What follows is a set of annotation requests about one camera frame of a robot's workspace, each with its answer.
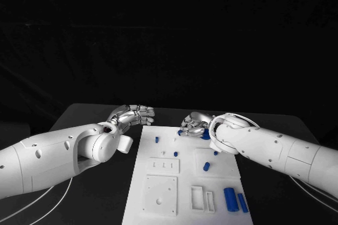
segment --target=white cable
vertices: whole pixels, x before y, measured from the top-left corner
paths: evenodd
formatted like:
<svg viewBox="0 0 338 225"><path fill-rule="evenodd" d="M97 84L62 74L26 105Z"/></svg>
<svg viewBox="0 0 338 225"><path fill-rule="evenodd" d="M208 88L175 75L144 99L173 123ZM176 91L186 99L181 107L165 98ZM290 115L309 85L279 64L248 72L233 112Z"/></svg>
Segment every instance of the white cable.
<svg viewBox="0 0 338 225"><path fill-rule="evenodd" d="M16 214L19 214L25 209L27 209L40 199L42 197L48 194L48 192L52 190L53 186L48 189L48 191L40 195L40 197L30 203L27 204L20 210L17 210L10 216L7 216L4 219L0 220L0 223L7 220L10 217L13 217Z"/></svg>
<svg viewBox="0 0 338 225"><path fill-rule="evenodd" d="M295 181L295 183L298 184L298 186L300 187L300 189L332 210L338 213L338 210L334 209L328 204L325 204L308 191L306 189L299 185L299 183Z"/></svg>
<svg viewBox="0 0 338 225"><path fill-rule="evenodd" d="M71 186L71 182L72 182L72 178L71 178L71 181L69 181L69 185L68 185L65 194L66 194L66 192L68 192L68 189L69 189L69 186ZM52 212L52 210L56 208L58 204L56 204L55 207L49 210L49 212L48 212L32 224L29 224L29 225L33 225L36 222L39 222L39 221L49 215L49 213Z"/></svg>
<svg viewBox="0 0 338 225"><path fill-rule="evenodd" d="M329 195L326 195L324 192L321 192L312 185L309 185L306 182L303 182L306 185L308 185L308 187L311 187L316 192L319 192L325 197L328 197L332 201L335 201L337 203L338 203L338 200L334 198L334 197L331 197Z"/></svg>

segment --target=blue battery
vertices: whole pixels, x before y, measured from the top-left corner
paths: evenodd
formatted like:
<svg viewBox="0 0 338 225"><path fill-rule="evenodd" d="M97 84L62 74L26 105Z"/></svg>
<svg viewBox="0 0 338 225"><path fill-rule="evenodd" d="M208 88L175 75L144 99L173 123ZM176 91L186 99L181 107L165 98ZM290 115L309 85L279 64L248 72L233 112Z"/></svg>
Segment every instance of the blue battery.
<svg viewBox="0 0 338 225"><path fill-rule="evenodd" d="M238 203L235 199L235 194L234 194L234 189L231 187L227 187L224 189L224 196L225 196L225 201L227 201L227 210L230 212L238 211Z"/></svg>
<svg viewBox="0 0 338 225"><path fill-rule="evenodd" d="M237 195L238 195L238 200L240 200L243 212L247 213L248 212L248 208L247 208L247 204L246 204L246 201L244 201L243 194L238 193Z"/></svg>
<svg viewBox="0 0 338 225"><path fill-rule="evenodd" d="M204 171L208 171L208 169L209 169L209 163L207 162L205 164L204 164Z"/></svg>

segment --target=robotic hand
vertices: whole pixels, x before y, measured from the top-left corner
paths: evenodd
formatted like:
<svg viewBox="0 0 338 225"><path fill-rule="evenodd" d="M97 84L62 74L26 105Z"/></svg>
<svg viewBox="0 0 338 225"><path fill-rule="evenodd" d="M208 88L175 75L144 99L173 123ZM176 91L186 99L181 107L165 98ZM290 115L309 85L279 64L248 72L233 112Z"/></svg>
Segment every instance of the robotic hand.
<svg viewBox="0 0 338 225"><path fill-rule="evenodd" d="M105 162L116 150L129 153L130 126L150 125L155 111L123 105L105 122L35 135L0 151L0 199L52 187Z"/></svg>
<svg viewBox="0 0 338 225"><path fill-rule="evenodd" d="M240 153L338 197L337 150L260 128L250 119L233 113L215 117L192 112L178 134L211 139L209 147L218 152Z"/></svg>

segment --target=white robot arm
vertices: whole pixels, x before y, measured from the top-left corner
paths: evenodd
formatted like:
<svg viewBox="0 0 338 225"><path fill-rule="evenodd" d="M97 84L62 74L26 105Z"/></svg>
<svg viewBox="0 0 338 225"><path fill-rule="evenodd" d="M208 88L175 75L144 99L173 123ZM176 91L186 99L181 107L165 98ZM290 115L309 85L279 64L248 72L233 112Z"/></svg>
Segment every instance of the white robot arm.
<svg viewBox="0 0 338 225"><path fill-rule="evenodd" d="M0 151L0 199L52 187L105 162L116 150L129 153L131 125L153 122L152 107L123 105L108 120L26 138Z"/></svg>
<svg viewBox="0 0 338 225"><path fill-rule="evenodd" d="M337 150L260 128L237 114L225 113L215 117L192 112L182 122L179 135L204 138L207 130L214 150L240 153L338 197Z"/></svg>

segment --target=black table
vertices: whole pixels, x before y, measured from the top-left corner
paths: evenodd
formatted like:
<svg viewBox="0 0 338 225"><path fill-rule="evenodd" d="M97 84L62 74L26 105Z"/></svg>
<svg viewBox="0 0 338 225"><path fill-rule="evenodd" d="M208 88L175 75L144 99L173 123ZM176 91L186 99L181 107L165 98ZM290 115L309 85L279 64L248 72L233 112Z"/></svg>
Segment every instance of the black table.
<svg viewBox="0 0 338 225"><path fill-rule="evenodd" d="M51 131L103 122L117 107L118 105L71 105ZM156 108L153 125L179 126L192 111ZM225 112L237 113L234 111L201 110L199 112L209 115L220 115ZM253 113L238 114L250 118L263 128L318 143L298 117ZM121 224L142 137L142 125L133 126L126 135L134 139L129 154L117 151L107 163L88 169L72 179L71 188L61 204L36 224ZM289 176L250 161L240 154L235 155L235 159L256 225L315 223L328 225L338 223L338 214L305 193ZM26 225L38 220L58 203L68 183L69 180L58 184L42 200L3 224ZM16 212L45 191L3 199L0 201L0 218Z"/></svg>

